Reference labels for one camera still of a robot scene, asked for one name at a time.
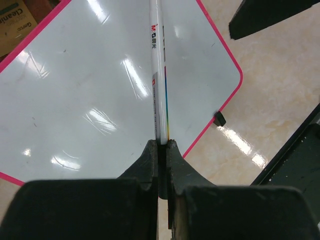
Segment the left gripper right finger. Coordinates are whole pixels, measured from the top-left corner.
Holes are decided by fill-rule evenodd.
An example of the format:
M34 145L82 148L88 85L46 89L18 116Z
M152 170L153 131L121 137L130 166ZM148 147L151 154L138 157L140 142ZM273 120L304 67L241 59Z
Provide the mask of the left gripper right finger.
M317 240L303 197L289 186L222 186L204 178L166 146L168 228L174 240Z

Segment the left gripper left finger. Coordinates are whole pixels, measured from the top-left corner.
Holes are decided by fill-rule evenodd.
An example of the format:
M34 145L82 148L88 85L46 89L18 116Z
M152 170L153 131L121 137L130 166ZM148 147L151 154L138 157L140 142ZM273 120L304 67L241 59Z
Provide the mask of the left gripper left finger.
M34 180L15 194L0 225L3 240L154 240L157 144L113 179Z

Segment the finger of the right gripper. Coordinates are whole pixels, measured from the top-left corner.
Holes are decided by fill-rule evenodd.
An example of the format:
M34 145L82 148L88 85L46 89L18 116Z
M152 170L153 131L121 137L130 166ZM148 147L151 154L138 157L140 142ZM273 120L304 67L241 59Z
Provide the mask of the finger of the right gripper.
M230 38L238 40L297 15L319 0L243 0L228 28Z

